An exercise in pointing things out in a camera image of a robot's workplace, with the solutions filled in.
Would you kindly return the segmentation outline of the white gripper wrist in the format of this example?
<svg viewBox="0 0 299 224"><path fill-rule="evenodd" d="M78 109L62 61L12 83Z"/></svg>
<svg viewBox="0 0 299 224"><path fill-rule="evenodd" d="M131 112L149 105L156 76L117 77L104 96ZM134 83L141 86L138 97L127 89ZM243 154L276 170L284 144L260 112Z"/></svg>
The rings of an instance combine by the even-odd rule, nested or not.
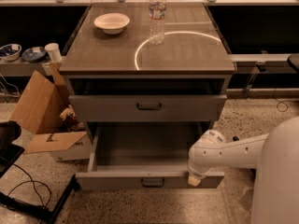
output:
<svg viewBox="0 0 299 224"><path fill-rule="evenodd" d="M206 178L208 173L208 169L206 167L188 167L189 177L188 177L188 184L197 187L200 183L200 179Z"/></svg>

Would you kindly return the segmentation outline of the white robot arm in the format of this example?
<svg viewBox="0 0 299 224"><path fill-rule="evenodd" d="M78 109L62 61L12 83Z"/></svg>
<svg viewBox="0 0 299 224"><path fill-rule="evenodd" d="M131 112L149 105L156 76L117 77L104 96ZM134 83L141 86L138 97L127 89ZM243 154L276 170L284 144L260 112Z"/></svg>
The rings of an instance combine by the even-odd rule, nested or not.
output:
<svg viewBox="0 0 299 224"><path fill-rule="evenodd" d="M250 224L299 224L299 118L273 131L226 142L206 131L189 149L188 183L198 186L216 166L256 171Z"/></svg>

